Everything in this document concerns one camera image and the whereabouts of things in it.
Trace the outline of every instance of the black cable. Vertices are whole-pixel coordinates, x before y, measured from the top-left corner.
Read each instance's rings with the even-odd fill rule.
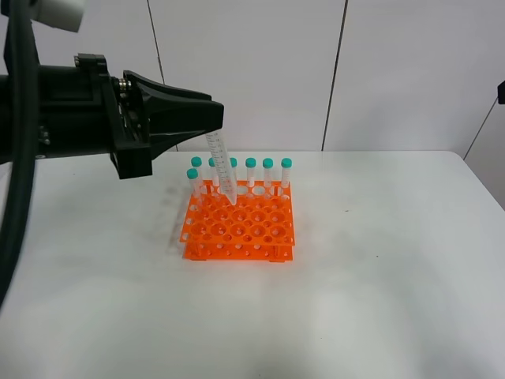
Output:
[[[23,245],[38,144],[38,62],[28,4],[29,0],[10,1],[8,36],[12,53],[9,75],[13,105],[13,165],[0,230],[0,307]]]

